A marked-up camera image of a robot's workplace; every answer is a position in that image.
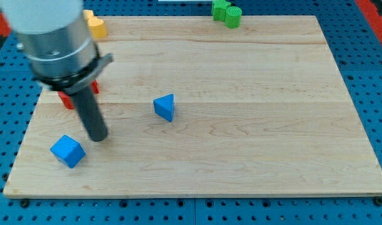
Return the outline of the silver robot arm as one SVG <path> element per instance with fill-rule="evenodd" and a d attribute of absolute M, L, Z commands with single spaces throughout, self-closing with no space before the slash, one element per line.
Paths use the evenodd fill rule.
<path fill-rule="evenodd" d="M 112 54 L 100 56 L 81 0 L 0 0 L 36 79 L 68 95 L 88 87 Z"/>

